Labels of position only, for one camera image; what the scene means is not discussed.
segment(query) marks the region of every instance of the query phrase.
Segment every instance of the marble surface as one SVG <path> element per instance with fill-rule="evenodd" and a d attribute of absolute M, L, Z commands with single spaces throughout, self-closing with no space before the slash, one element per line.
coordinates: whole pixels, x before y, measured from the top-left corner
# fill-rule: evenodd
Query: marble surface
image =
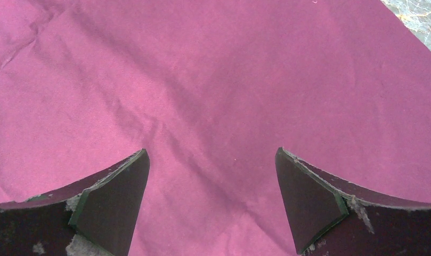
<path fill-rule="evenodd" d="M 381 0 L 431 50 L 431 0 Z"/>

